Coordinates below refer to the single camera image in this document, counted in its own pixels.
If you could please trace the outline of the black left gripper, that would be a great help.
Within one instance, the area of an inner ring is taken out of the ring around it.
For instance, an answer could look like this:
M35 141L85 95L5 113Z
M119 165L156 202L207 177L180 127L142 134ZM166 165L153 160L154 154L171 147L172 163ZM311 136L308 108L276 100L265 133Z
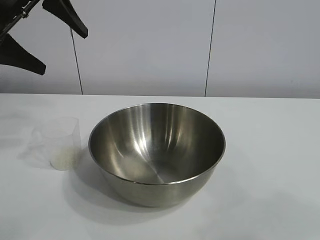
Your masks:
M0 64L43 76L46 65L8 34L18 21L29 16L30 11L39 2L40 0L0 0ZM88 37L88 28L69 0L44 0L42 7L66 23L80 37Z

